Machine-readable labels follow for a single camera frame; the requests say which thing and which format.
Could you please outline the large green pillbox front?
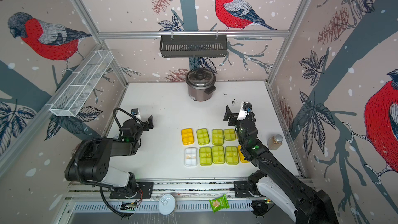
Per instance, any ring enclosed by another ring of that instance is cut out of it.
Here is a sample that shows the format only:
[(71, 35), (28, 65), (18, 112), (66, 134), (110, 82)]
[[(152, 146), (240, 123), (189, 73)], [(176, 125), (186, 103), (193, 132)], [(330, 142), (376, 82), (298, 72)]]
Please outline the large green pillbox front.
[(211, 151), (213, 164), (224, 164), (226, 162), (223, 146), (213, 146)]

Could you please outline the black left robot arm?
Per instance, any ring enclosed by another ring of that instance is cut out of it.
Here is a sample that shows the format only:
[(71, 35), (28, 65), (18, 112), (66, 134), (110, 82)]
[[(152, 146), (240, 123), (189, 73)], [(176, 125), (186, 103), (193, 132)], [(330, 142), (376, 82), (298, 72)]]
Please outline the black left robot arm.
[(110, 190), (111, 199), (150, 199), (153, 182), (138, 182), (132, 172), (110, 165), (112, 157), (136, 155), (143, 132), (153, 129), (153, 117), (141, 121), (134, 115), (119, 126), (117, 139), (86, 139), (75, 151), (65, 179)]

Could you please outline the small green pillbox front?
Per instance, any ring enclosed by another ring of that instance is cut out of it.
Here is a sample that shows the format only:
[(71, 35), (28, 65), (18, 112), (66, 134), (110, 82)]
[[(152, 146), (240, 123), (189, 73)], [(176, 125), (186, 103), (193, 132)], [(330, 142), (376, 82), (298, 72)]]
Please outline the small green pillbox front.
[(234, 129), (225, 129), (223, 131), (223, 136), (224, 136), (224, 140), (227, 142), (235, 141), (237, 139)]

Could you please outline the yellow pillbox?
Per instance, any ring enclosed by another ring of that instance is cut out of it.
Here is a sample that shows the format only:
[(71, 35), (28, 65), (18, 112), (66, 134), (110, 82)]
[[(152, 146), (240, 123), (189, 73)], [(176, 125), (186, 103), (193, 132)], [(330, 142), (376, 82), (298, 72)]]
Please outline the yellow pillbox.
[(249, 161), (247, 161), (243, 155), (243, 153), (241, 152), (241, 145), (237, 146), (237, 150), (238, 150), (238, 155), (239, 155), (239, 159), (241, 163), (249, 163)]
[(181, 131), (182, 143), (184, 146), (194, 144), (194, 135), (191, 128), (183, 129)]

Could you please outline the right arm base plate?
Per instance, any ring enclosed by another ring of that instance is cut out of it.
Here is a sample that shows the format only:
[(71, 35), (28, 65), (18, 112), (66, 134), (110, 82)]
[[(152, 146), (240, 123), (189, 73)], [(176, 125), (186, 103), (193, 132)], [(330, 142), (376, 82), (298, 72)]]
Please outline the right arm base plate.
[(230, 190), (235, 193), (236, 198), (258, 198), (262, 197), (260, 194), (257, 183), (251, 180), (237, 180), (233, 183), (234, 187)]

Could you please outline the clear white pillbox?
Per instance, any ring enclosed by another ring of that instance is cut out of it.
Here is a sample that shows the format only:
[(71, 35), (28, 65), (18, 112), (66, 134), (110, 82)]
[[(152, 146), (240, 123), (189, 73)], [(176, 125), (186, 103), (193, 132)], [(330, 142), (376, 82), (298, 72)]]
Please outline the clear white pillbox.
[(198, 149), (196, 147), (184, 150), (184, 165), (185, 167), (195, 167), (198, 165)]

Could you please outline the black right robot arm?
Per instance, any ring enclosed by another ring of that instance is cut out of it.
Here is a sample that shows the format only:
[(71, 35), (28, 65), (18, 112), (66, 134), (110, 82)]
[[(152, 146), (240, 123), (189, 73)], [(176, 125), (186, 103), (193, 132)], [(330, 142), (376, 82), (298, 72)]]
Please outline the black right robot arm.
[(298, 179), (258, 139), (255, 114), (249, 102), (243, 103), (239, 113), (232, 113), (226, 107), (223, 119), (235, 127), (244, 159), (258, 168), (248, 177), (248, 192), (267, 197), (296, 224), (338, 223), (328, 194)]

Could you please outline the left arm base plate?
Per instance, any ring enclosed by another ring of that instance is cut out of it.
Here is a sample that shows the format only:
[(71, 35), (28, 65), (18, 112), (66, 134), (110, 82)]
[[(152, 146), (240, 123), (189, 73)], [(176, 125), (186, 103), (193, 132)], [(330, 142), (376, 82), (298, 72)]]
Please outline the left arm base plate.
[(153, 186), (153, 182), (144, 181), (130, 184), (123, 188), (114, 188), (111, 190), (110, 198), (117, 200), (150, 199)]

